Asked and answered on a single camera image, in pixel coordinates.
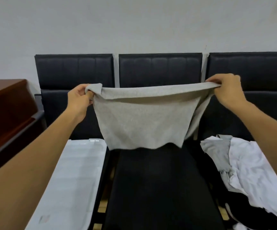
black leather seat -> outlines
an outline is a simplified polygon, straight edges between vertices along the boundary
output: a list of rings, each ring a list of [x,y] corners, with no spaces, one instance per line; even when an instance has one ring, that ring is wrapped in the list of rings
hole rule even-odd
[[[67,93],[82,83],[102,83],[104,87],[115,87],[112,54],[72,54],[35,56],[42,104],[47,125],[67,107]],[[70,139],[103,139],[93,106],[87,108],[85,119],[77,125]],[[98,219],[97,210],[108,177],[111,153],[107,148],[94,212],[89,229]]]
[[[120,87],[198,83],[202,54],[120,55]],[[224,229],[190,150],[120,150],[104,229]]]
[[[277,52],[210,53],[206,79],[216,73],[233,73],[241,77],[248,101],[277,120]],[[199,140],[217,134],[254,140],[244,124],[213,96],[199,125]],[[212,193],[221,204],[230,205],[236,219],[252,229],[277,229],[277,217],[264,209],[249,205],[243,194],[229,192],[212,159],[196,146],[192,154],[204,178],[213,186]]]

person's left arm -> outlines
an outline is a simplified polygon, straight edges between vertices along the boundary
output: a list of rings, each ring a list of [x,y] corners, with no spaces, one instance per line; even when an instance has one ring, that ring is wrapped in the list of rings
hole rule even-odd
[[[0,168],[0,230],[23,230],[46,189],[75,126],[81,122],[93,93],[87,84],[68,93],[66,110],[32,143]]]

forearm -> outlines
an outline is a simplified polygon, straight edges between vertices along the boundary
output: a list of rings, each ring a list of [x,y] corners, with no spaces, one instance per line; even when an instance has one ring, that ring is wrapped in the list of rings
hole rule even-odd
[[[249,102],[232,111],[247,127],[277,174],[277,121]]]
[[[75,125],[64,112],[0,169],[0,229],[25,228]]]

person's right arm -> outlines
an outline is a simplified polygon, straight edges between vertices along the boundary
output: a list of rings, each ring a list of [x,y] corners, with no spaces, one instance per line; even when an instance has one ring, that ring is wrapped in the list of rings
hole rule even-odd
[[[206,81],[222,84],[214,90],[218,101],[240,118],[277,174],[277,121],[246,100],[240,76],[216,74]]]

black leather backrest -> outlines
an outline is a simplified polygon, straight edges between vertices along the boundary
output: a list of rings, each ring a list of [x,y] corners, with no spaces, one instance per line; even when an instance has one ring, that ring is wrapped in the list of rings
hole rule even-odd
[[[201,82],[202,53],[121,54],[119,84],[125,87]]]
[[[47,125],[67,107],[67,93],[82,83],[115,87],[112,54],[36,55],[42,103]],[[77,125],[70,139],[103,138],[93,106]]]
[[[240,75],[248,101],[277,120],[277,52],[210,53],[206,79],[216,73]],[[199,125],[199,139],[233,135],[253,140],[243,123],[213,96]]]

